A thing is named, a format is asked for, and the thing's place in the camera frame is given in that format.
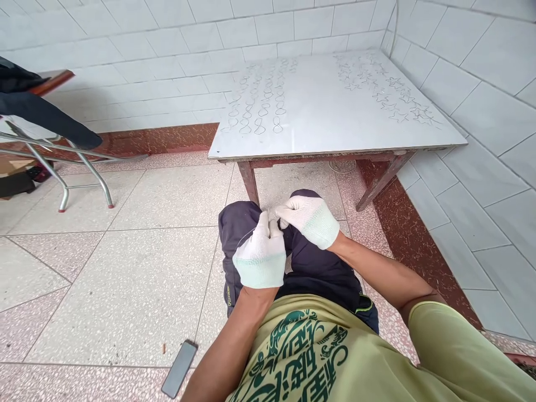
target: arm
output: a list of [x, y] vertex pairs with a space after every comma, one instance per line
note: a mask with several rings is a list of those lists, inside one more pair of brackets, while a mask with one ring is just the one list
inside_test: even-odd
[[445, 303], [415, 271], [347, 238], [342, 232], [327, 250], [337, 254], [376, 289], [400, 312], [406, 325], [411, 308], [418, 302]]
[[437, 291], [410, 268], [341, 233], [339, 223], [322, 198], [295, 195], [276, 207], [275, 214], [281, 218], [282, 228], [292, 224], [311, 243], [346, 261], [400, 312], [406, 325], [411, 308], [418, 302], [445, 303]]
[[277, 290], [242, 288], [229, 320], [192, 374], [183, 402], [225, 401], [238, 387], [255, 334]]
[[233, 255], [244, 286], [231, 316], [188, 382], [183, 402], [223, 402], [238, 388], [255, 335], [285, 274], [283, 233], [268, 212]]

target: red marble baseboard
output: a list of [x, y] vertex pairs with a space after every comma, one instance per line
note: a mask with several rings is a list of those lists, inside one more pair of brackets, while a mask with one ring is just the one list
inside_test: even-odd
[[[202, 151], [210, 148], [217, 129], [218, 123], [209, 123], [101, 133], [99, 135], [103, 139], [103, 143], [92, 151], [112, 156]], [[69, 146], [63, 138], [56, 144]], [[0, 144], [0, 148], [29, 152], [22, 142], [5, 142]], [[45, 157], [52, 156], [52, 153], [45, 149], [40, 149], [39, 152]], [[53, 155], [65, 159], [73, 158], [73, 154], [67, 151], [54, 150]]]
[[[357, 164], [367, 185], [378, 171], [387, 167], [387, 162], [368, 160], [358, 160]], [[395, 259], [422, 276], [448, 305], [482, 330], [480, 320], [397, 178], [376, 197], [374, 206]]]

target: metal table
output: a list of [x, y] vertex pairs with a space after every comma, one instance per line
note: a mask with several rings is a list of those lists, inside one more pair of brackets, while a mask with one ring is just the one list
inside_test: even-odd
[[388, 161], [357, 202], [361, 211], [417, 150], [467, 144], [379, 50], [252, 63], [224, 116], [208, 157], [236, 162], [257, 204], [257, 168]]

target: person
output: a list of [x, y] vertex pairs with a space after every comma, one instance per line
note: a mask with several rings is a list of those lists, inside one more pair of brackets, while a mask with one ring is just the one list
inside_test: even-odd
[[[418, 274], [347, 238], [318, 194], [275, 215], [253, 202], [219, 215], [229, 316], [183, 402], [536, 400], [532, 378]], [[379, 337], [353, 270], [400, 312], [419, 366]]]

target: yellow t-shirt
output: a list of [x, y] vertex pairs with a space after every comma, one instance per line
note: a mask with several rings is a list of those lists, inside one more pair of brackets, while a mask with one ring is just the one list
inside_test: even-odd
[[266, 315], [227, 401], [536, 401], [536, 381], [454, 309], [419, 303], [409, 331], [419, 367], [339, 305], [285, 296]]

